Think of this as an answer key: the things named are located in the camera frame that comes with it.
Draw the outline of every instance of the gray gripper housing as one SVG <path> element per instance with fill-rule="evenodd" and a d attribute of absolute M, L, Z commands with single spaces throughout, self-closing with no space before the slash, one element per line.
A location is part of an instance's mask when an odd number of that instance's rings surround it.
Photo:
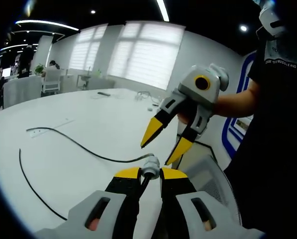
<path fill-rule="evenodd" d="M 230 211 L 207 192 L 176 196 L 186 219 L 189 239 L 260 239 L 265 234 L 257 229 L 245 229 L 235 222 Z M 195 204 L 206 211 L 213 229 L 206 231 Z"/>
<path fill-rule="evenodd" d="M 38 239 L 111 239 L 119 210 L 126 195 L 95 191 L 69 211 L 67 221 L 54 229 L 42 229 L 35 233 Z M 87 229 L 86 222 L 92 212 L 108 202 L 96 231 Z"/>

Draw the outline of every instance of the potted plant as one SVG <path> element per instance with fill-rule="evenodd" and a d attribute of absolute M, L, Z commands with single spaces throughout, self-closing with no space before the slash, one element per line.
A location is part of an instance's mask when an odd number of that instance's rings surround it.
<path fill-rule="evenodd" d="M 34 73 L 35 73 L 37 76 L 39 76 L 39 75 L 41 75 L 41 73 L 43 72 L 43 69 L 44 69 L 43 65 L 42 65 L 42 64 L 39 64 L 39 65 L 35 68 Z"/>

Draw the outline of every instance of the white wall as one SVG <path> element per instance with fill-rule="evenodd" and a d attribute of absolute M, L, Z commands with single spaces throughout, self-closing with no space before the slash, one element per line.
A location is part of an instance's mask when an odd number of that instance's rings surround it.
<path fill-rule="evenodd" d="M 34 69 L 39 64 L 45 66 L 47 57 L 49 54 L 50 46 L 52 45 L 53 36 L 42 36 L 39 40 L 39 46 L 34 54 L 30 70 L 34 72 Z"/>
<path fill-rule="evenodd" d="M 49 61 L 55 60 L 61 69 L 68 69 L 77 34 L 52 44 Z"/>
<path fill-rule="evenodd" d="M 110 58 L 112 56 L 115 43 L 122 29 L 122 25 L 108 26 L 100 42 L 99 51 L 95 60 L 93 71 L 100 69 L 106 75 Z M 53 44 L 50 60 L 55 60 L 61 68 L 69 67 L 70 56 L 75 44 L 77 35 L 68 37 Z M 182 44 L 180 46 L 175 66 L 167 87 L 167 92 L 145 84 L 134 82 L 127 79 L 110 77 L 116 81 L 116 88 L 127 88 L 135 91 L 150 91 L 153 96 L 165 96 L 169 94 L 180 82 L 182 75 L 192 65 L 209 65 L 215 63 L 225 68 L 230 76 L 229 87 L 226 92 L 221 94 L 235 93 L 240 78 L 243 58 L 231 49 L 203 36 L 188 31 L 184 32 Z M 217 157 L 219 166 L 224 169 L 230 162 L 222 142 L 221 134 L 225 118 L 213 116 L 208 124 L 208 128 L 200 142 L 212 146 Z"/>

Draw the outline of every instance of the mesh chair back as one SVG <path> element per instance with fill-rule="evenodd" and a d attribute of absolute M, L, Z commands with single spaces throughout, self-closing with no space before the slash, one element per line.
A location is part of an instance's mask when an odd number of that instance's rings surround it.
<path fill-rule="evenodd" d="M 206 191 L 225 205 L 233 219 L 241 224 L 241 217 L 232 188 L 223 171 L 210 155 L 184 170 L 197 191 Z"/>

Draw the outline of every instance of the ceiling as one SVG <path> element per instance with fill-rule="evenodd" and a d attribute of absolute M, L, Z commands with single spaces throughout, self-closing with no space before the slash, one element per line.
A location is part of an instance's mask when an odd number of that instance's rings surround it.
<path fill-rule="evenodd" d="M 260 9 L 251 0 L 164 0 L 171 23 L 183 25 L 186 30 L 215 40 L 240 55 L 256 49 L 255 31 L 260 27 Z M 28 19 L 25 15 L 19 20 Z M 124 24 L 130 20 L 162 21 L 156 0 L 37 0 L 29 17 L 62 23 L 78 29 L 109 23 Z M 239 27 L 244 24 L 247 32 Z M 10 45 L 38 43 L 41 35 L 52 35 L 54 42 L 76 34 L 71 29 L 26 23 L 11 27 Z"/>

